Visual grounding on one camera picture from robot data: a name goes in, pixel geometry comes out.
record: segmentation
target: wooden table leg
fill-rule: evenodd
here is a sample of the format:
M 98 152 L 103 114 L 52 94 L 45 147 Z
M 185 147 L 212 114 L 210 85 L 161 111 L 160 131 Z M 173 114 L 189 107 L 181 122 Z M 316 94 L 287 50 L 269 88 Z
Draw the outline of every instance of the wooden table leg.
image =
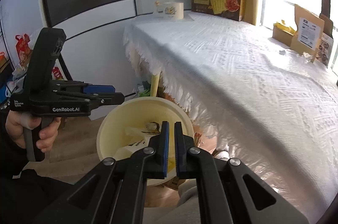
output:
M 150 96 L 157 95 L 158 81 L 159 81 L 159 74 L 151 76 Z

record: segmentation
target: white container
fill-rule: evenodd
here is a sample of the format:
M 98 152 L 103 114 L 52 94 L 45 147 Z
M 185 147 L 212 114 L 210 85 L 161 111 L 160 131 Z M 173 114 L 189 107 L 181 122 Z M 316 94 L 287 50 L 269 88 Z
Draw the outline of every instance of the white container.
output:
M 105 117 L 97 135 L 96 147 L 100 160 L 107 157 L 122 160 L 125 157 L 115 156 L 116 151 L 142 139 L 138 136 L 126 135 L 126 128 L 142 128 L 147 123 L 162 124 L 162 121 L 169 122 L 168 174 L 165 179 L 149 179 L 147 185 L 155 186 L 172 179 L 176 175 L 175 164 L 172 162 L 175 158 L 174 124 L 180 121 L 183 134 L 191 137 L 194 137 L 194 130 L 188 115 L 175 103 L 163 98 L 140 97 L 114 108 Z

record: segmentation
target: hand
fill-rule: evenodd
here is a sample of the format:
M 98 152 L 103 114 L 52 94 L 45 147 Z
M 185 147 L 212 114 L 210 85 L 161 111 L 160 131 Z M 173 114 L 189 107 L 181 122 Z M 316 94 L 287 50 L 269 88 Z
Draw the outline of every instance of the hand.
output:
M 6 120 L 6 130 L 10 138 L 21 148 L 26 148 L 25 139 L 23 136 L 23 120 L 21 118 L 22 113 L 10 111 Z M 50 151 L 53 146 L 53 142 L 57 136 L 57 129 L 60 126 L 61 118 L 54 118 L 53 122 L 48 127 L 42 129 L 39 132 L 40 140 L 37 141 L 37 147 L 41 149 L 43 153 Z M 28 126 L 30 128 L 36 128 L 41 123 L 40 117 L 30 116 L 28 119 Z

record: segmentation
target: finger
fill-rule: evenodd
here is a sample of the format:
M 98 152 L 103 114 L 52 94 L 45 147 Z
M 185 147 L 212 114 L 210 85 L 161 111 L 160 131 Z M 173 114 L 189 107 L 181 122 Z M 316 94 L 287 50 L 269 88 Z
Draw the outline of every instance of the finger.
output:
M 54 134 L 57 134 L 57 129 L 60 126 L 60 120 L 57 118 L 54 119 L 52 123 L 50 123 L 46 128 L 42 129 L 39 132 L 39 136 L 41 139 L 52 137 Z
M 10 111 L 6 120 L 6 131 L 12 139 L 17 139 L 23 134 L 23 127 L 19 124 L 20 114 Z
M 37 147 L 42 150 L 42 149 L 48 148 L 49 146 L 52 146 L 56 136 L 57 136 L 57 131 L 53 136 L 49 138 L 38 140 Z
M 34 117 L 30 113 L 21 113 L 19 123 L 27 129 L 35 129 L 41 123 L 41 117 Z
M 51 149 L 52 149 L 52 147 L 53 147 L 53 144 L 52 145 L 50 145 L 49 147 L 47 147 L 47 148 L 43 148 L 43 149 L 41 149 L 41 151 L 43 152 L 43 153 L 45 153 L 45 152 L 49 152 Z

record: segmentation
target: white tablecloth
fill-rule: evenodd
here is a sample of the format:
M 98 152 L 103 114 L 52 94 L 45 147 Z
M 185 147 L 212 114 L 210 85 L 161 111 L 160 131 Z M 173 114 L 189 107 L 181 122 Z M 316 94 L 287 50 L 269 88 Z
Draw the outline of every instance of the white tablecloth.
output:
M 205 134 L 217 134 L 219 149 L 314 223 L 338 191 L 337 77 L 265 33 L 186 12 L 177 21 L 137 17 L 124 43 L 136 72 L 142 60 L 162 72 L 166 91 Z

